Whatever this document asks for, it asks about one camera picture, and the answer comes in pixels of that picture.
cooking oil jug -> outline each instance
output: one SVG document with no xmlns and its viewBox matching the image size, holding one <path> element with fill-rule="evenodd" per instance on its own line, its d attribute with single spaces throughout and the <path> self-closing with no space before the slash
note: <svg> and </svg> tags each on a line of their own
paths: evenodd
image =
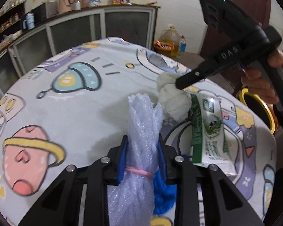
<svg viewBox="0 0 283 226">
<path fill-rule="evenodd" d="M 179 49 L 179 42 L 180 42 L 180 35 L 175 30 L 174 25 L 168 25 L 169 29 L 164 30 L 162 32 L 161 37 L 159 38 L 159 41 L 170 43 L 174 46 L 174 50 L 171 52 L 171 58 L 176 57 L 178 55 L 178 49 Z"/>
</svg>

pink rubber band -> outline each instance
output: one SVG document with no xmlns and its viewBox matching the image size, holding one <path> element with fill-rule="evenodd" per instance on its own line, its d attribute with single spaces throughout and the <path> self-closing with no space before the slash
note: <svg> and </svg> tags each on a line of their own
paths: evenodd
<svg viewBox="0 0 283 226">
<path fill-rule="evenodd" d="M 137 168 L 134 168 L 134 167 L 126 166 L 126 171 L 134 173 L 134 174 L 146 176 L 147 178 L 153 178 L 154 177 L 152 173 L 146 172 L 144 170 L 140 170 L 140 169 L 137 169 Z"/>
</svg>

human hand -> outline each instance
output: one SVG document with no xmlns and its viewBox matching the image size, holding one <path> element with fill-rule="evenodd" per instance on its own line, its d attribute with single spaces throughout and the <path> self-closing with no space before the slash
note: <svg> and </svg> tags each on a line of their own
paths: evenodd
<svg viewBox="0 0 283 226">
<path fill-rule="evenodd" d="M 273 51 L 267 59 L 269 66 L 283 68 L 283 52 L 279 50 Z M 275 90 L 270 87 L 267 80 L 261 77 L 261 72 L 255 68 L 245 70 L 245 75 L 241 77 L 243 85 L 248 86 L 248 92 L 257 94 L 267 104 L 276 104 L 279 98 L 275 96 Z"/>
</svg>

tablecloth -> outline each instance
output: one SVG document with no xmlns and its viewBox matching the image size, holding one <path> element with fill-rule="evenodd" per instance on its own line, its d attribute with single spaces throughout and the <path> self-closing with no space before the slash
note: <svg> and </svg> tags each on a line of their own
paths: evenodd
<svg viewBox="0 0 283 226">
<path fill-rule="evenodd" d="M 70 48 L 19 79 L 0 100 L 2 215 L 18 225 L 67 165 L 88 166 L 120 145 L 128 132 L 127 97 L 146 93 L 157 102 L 156 79 L 164 71 L 182 75 L 189 69 L 110 37 Z M 250 109 L 212 81 L 200 81 L 190 90 L 219 98 L 238 174 L 231 180 L 263 218 L 275 176 L 273 135 Z M 191 132 L 189 119 L 167 119 L 161 130 L 166 144 L 181 154 L 189 154 Z M 174 209 L 161 217 L 173 220 Z"/>
</svg>

bubble wrap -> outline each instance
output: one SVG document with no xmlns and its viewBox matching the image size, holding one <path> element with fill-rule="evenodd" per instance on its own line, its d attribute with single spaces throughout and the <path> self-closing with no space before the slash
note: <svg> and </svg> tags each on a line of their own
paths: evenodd
<svg viewBox="0 0 283 226">
<path fill-rule="evenodd" d="M 153 108 L 148 95 L 132 95 L 129 101 L 129 132 L 126 166 L 152 174 L 158 170 L 157 142 L 163 114 Z M 154 210 L 153 180 L 126 172 L 119 186 L 108 186 L 110 226 L 149 226 Z"/>
</svg>

